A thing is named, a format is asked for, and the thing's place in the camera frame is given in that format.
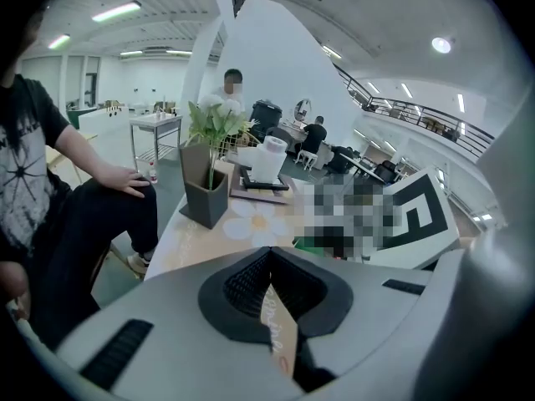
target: railing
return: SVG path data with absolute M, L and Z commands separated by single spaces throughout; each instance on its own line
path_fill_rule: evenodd
M 406 123 L 420 126 L 457 144 L 476 157 L 480 157 L 494 140 L 484 130 L 458 119 L 451 114 L 425 107 L 424 105 L 399 101 L 397 99 L 373 97 L 359 82 L 336 64 L 349 94 L 363 110 L 389 116 Z

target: person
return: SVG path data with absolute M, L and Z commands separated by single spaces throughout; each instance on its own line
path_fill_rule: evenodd
M 43 9 L 28 21 L 17 58 L 37 38 Z M 155 190 L 135 170 L 102 160 L 59 113 L 41 83 L 15 75 L 0 83 L 0 297 L 55 348 L 98 310 L 90 282 L 112 239 L 127 231 L 143 272 L 157 236 Z M 45 145 L 93 178 L 76 189 L 47 168 Z
M 242 107 L 242 112 L 245 111 L 245 104 L 243 103 L 242 84 L 243 76 L 238 69 L 229 69 L 225 72 L 223 86 L 214 89 L 211 93 L 223 99 L 234 99 Z
M 295 152 L 298 154 L 300 150 L 305 150 L 310 153 L 317 154 L 321 142 L 327 137 L 327 130 L 323 127 L 324 117 L 318 116 L 313 124 L 307 124 L 303 131 L 308 133 L 307 138 L 303 143 L 295 145 Z
M 342 157 L 348 156 L 349 158 L 353 159 L 353 149 L 351 147 L 343 147 L 343 146 L 331 146 L 331 151 L 334 153 L 333 159 L 327 164 L 327 166 L 331 169 L 332 172 L 335 172 L 336 174 L 347 174 L 349 168 L 352 166 L 351 162 L 349 162 L 347 159 Z

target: gray plant pot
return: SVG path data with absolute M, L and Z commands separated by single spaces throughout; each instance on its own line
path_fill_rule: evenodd
M 214 170 L 212 190 L 208 190 L 210 150 L 205 143 L 180 149 L 187 205 L 181 214 L 213 228 L 228 207 L 228 176 Z

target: tissue roll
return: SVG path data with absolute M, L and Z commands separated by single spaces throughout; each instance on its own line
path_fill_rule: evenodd
M 271 136 L 257 146 L 257 155 L 252 165 L 252 178 L 259 183 L 273 183 L 286 159 L 287 144 Z

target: white stool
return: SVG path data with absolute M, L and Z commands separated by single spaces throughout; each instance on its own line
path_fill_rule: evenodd
M 300 150 L 298 153 L 298 158 L 294 161 L 294 164 L 297 164 L 299 162 L 299 158 L 302 158 L 304 170 L 307 170 L 307 166 L 308 170 L 311 170 L 312 167 L 316 164 L 316 160 L 318 160 L 318 155 L 310 153 L 309 151 Z

